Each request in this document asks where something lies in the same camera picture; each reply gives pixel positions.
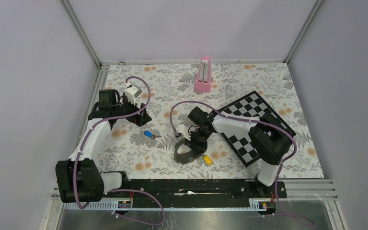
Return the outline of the yellow tagged key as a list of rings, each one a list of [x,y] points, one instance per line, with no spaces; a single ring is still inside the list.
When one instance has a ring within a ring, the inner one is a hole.
[[[212,160],[208,156],[205,155],[203,157],[203,159],[204,159],[206,165],[208,165],[208,166],[212,165],[213,162],[212,162]]]

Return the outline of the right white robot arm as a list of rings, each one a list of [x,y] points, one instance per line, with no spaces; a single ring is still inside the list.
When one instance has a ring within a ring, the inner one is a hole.
[[[256,191],[259,196],[268,197],[274,190],[284,155],[290,147],[295,147],[293,137],[282,127],[282,123],[271,113],[261,117],[244,117],[225,112],[204,112],[194,108],[189,119],[196,125],[194,131],[188,131],[184,144],[197,156],[207,150],[207,140],[213,133],[226,136],[240,158],[247,161],[252,151],[262,160],[257,175]]]

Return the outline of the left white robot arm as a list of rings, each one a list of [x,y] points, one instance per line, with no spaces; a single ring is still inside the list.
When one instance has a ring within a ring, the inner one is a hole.
[[[100,90],[99,101],[88,116],[84,137],[74,152],[65,161],[58,161],[55,167],[60,198],[63,203],[98,202],[103,195],[112,191],[123,197],[129,192],[127,176],[122,171],[100,172],[96,166],[104,139],[120,118],[143,126],[151,117],[139,103],[141,89],[134,86],[120,95],[115,89]]]

